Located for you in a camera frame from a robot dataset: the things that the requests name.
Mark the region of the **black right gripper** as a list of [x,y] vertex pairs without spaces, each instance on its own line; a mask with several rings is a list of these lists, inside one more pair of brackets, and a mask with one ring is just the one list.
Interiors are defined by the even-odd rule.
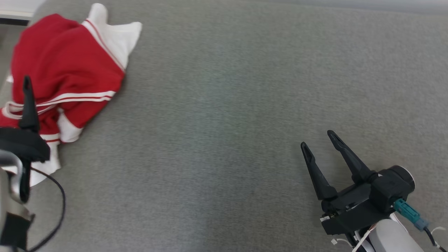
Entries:
[[407,200],[415,190],[411,173],[402,166],[392,166],[379,172],[365,163],[332,130],[327,131],[334,148],[346,162],[355,185],[337,193],[316,164],[315,156],[305,142],[300,147],[317,195],[323,201],[321,224],[327,235],[354,233],[369,228],[395,212],[397,200]]

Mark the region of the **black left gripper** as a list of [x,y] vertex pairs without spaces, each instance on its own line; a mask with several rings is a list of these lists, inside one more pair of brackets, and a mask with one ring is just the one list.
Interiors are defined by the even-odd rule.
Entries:
[[19,159],[30,162],[50,160],[51,150],[47,142],[41,138],[39,115],[36,108],[32,80],[29,76],[23,81],[24,104],[19,128],[0,128],[0,148],[16,155]]

